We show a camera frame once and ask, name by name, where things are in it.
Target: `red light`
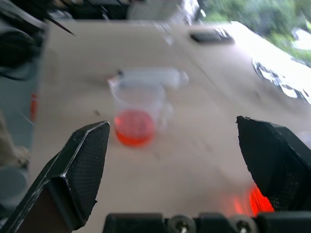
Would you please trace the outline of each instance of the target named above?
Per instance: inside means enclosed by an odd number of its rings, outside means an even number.
[[[271,203],[261,194],[257,186],[251,189],[249,203],[254,216],[257,216],[259,212],[274,212]]]

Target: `tabletop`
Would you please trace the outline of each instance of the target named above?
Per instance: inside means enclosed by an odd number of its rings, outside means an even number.
[[[111,122],[98,203],[79,232],[101,232],[111,212],[251,214],[254,183],[239,148],[236,117],[267,120],[294,133],[311,129],[311,108],[264,85],[253,70],[254,56],[282,52],[239,23],[223,25],[235,38],[232,45],[190,39],[190,31],[211,25],[63,24],[77,36],[51,25],[30,173],[33,181],[74,130]],[[175,67],[190,79],[168,90],[174,117],[167,131],[138,149],[123,146],[114,135],[105,82],[126,67]]]

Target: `black object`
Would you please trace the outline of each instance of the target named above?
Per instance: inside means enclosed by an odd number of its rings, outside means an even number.
[[[195,224],[196,233],[309,233],[311,230],[310,212],[261,213],[256,218],[221,214],[200,214],[198,218],[176,222],[161,214],[110,214],[107,216],[103,233],[181,233],[193,232],[189,222]]]
[[[237,117],[247,168],[276,211],[311,210],[311,150],[288,128]]]
[[[234,39],[222,28],[204,32],[192,32],[190,37],[198,43],[233,43]]]
[[[43,168],[2,231],[71,232],[84,226],[101,182],[109,128],[100,122],[75,131]]]
[[[0,67],[16,68],[35,56],[35,41],[28,34],[11,28],[0,33]]]

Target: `clear plastic cup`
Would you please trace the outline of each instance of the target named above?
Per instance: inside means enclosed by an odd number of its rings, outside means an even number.
[[[123,144],[143,146],[152,141],[157,131],[166,129],[173,110],[161,84],[124,79],[111,91],[116,111],[114,128]]]

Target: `screw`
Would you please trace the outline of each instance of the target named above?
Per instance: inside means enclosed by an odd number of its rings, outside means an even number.
[[[184,221],[178,222],[176,228],[180,231],[180,233],[187,233],[187,223]]]
[[[251,232],[251,228],[249,227],[249,224],[245,221],[238,221],[237,223],[237,227],[240,231],[240,233],[250,233]]]

